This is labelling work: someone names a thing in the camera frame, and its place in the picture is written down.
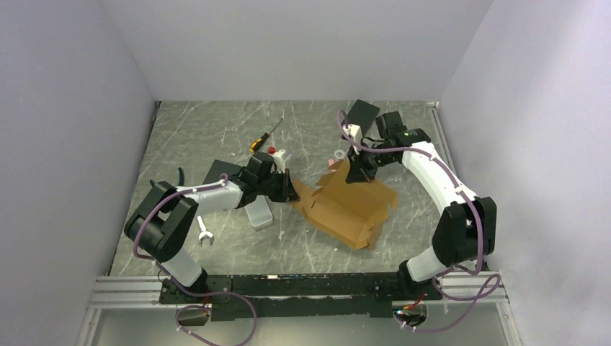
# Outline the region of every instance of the aluminum frame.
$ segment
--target aluminum frame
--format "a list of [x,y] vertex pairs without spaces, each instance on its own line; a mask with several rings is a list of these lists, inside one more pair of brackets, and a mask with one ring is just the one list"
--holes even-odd
[[[483,282],[490,275],[498,272],[481,272],[477,276],[471,276],[464,272],[452,272],[440,279],[444,292],[451,296],[470,297],[477,294]],[[159,303],[161,282],[156,276],[117,277],[102,276],[96,279],[92,296],[85,313],[77,346],[92,346],[96,334],[98,322],[104,310],[176,310],[185,305],[173,304],[162,305]],[[394,301],[393,306],[404,306],[413,301]],[[443,304],[446,312],[451,306],[460,306],[469,302],[441,300],[427,301],[429,304]],[[516,328],[515,321],[509,306],[509,299],[505,287],[500,285],[491,295],[482,298],[477,304],[495,304],[499,312],[499,318],[509,346],[520,346],[522,340]]]

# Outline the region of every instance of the black metal base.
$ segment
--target black metal base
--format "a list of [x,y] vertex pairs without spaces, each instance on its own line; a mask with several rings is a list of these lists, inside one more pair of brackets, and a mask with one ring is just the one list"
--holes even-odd
[[[440,300],[430,281],[401,289],[395,272],[347,274],[210,275],[210,291],[225,288],[246,296],[259,317],[331,316],[368,314],[388,317],[393,301]],[[210,297],[212,321],[232,321],[252,316],[249,307],[230,296]],[[159,303],[203,303],[203,298],[186,296],[165,280]]]

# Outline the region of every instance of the small white object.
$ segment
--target small white object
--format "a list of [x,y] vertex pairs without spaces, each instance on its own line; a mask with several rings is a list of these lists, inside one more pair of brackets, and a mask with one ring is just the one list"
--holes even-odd
[[286,169],[286,163],[290,160],[292,154],[290,151],[285,149],[280,149],[272,154],[272,158],[274,158],[274,162],[276,163],[276,167],[279,172],[284,172]]
[[437,153],[437,150],[434,150],[433,152],[430,152],[429,154],[431,154],[431,156],[429,157],[429,161],[434,161],[435,159],[440,159],[441,160],[439,154]]
[[[361,127],[359,125],[354,125],[354,124],[350,124],[348,126],[344,125],[344,131],[346,131],[348,136],[353,141],[355,141],[357,143],[361,143],[362,142]],[[359,149],[357,147],[352,146],[352,148],[354,149],[354,152],[356,154],[359,153]]]
[[200,225],[200,234],[197,235],[197,242],[200,243],[202,247],[204,239],[209,239],[208,242],[212,245],[214,242],[214,234],[208,231],[201,216],[197,216],[197,223]]
[[254,202],[247,204],[244,209],[246,209],[250,224],[255,230],[260,230],[274,222],[274,215],[263,195],[257,196]]
[[341,160],[346,157],[346,151],[338,149],[333,153],[333,156],[335,156],[336,159]]
[[457,187],[454,188],[454,192],[456,193],[456,195],[460,195],[461,192],[463,192],[465,190],[465,185],[463,184],[459,184]]

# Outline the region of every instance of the cardboard flap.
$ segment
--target cardboard flap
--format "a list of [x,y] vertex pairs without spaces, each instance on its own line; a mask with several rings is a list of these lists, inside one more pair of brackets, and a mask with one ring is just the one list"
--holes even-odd
[[371,236],[371,227],[362,225],[359,239],[357,240],[357,242],[358,243],[369,242],[370,236]]
[[339,168],[339,166],[341,166],[341,165],[342,165],[342,162],[343,162],[343,161],[346,161],[346,160],[343,160],[343,159],[342,159],[342,160],[335,161],[335,162],[334,162],[334,163],[333,163],[331,166],[329,166],[329,169],[330,169],[330,170],[336,170],[336,169],[338,169],[338,168]]
[[371,214],[371,216],[367,219],[367,224],[370,227],[373,227],[378,223],[384,222],[384,220],[388,219],[388,217],[388,208],[386,205],[384,205],[384,208],[378,208]]
[[375,244],[378,243],[378,239],[380,238],[380,234],[382,233],[383,223],[373,226],[370,229],[369,240],[367,240],[367,247],[373,249]]
[[364,219],[369,218],[376,209],[385,206],[385,201],[372,193],[376,190],[376,186],[370,190],[364,188],[363,185],[369,184],[366,182],[346,183],[346,176],[350,168],[348,161],[338,161],[331,167],[335,168],[336,171],[325,174],[320,178],[318,185],[321,185],[321,187],[313,195],[324,195]]
[[304,192],[306,192],[306,195],[308,195],[307,190],[305,189],[306,186],[301,182],[301,180],[298,178],[292,178],[291,183],[293,184],[293,188],[297,192],[297,195],[299,195],[299,198],[301,198],[301,194]]
[[368,229],[370,229],[373,226],[375,226],[376,222],[378,221],[378,215],[377,214],[378,213],[372,213],[368,218],[363,220],[363,225],[365,227],[367,227]]
[[397,193],[393,189],[389,188],[386,186],[386,184],[377,179],[364,184],[364,186],[369,192],[377,195],[379,198],[382,198],[386,203],[391,205],[393,210],[397,210],[399,199]]
[[362,219],[333,203],[316,203],[305,216],[313,219],[321,230],[350,246],[355,246],[355,241],[361,237]]

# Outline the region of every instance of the screwdriver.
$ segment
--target screwdriver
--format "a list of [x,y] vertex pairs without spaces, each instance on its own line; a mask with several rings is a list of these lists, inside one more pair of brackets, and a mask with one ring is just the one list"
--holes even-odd
[[282,115],[282,117],[280,118],[280,121],[278,122],[278,124],[276,124],[276,126],[274,126],[271,130],[269,130],[269,132],[263,133],[263,136],[257,138],[254,142],[252,142],[252,144],[250,145],[250,152],[254,153],[255,151],[258,151],[263,144],[265,144],[265,141],[267,141],[267,139],[269,138],[269,134],[275,130],[278,125],[280,125],[280,123],[282,122],[282,119],[284,119],[285,116]]

